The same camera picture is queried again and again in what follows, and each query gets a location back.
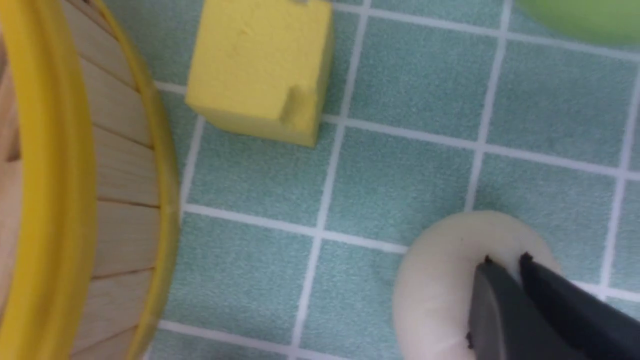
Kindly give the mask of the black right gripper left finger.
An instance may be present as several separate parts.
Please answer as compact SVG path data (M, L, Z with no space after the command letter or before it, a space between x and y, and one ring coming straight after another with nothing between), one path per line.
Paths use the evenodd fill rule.
M467 347L476 360L585 360L543 319L509 271L489 255L475 267Z

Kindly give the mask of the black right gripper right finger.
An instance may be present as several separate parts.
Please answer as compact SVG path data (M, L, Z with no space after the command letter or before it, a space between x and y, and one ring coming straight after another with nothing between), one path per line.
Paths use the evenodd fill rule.
M638 360L637 319L581 289L526 252L519 258L526 295L569 348L588 360Z

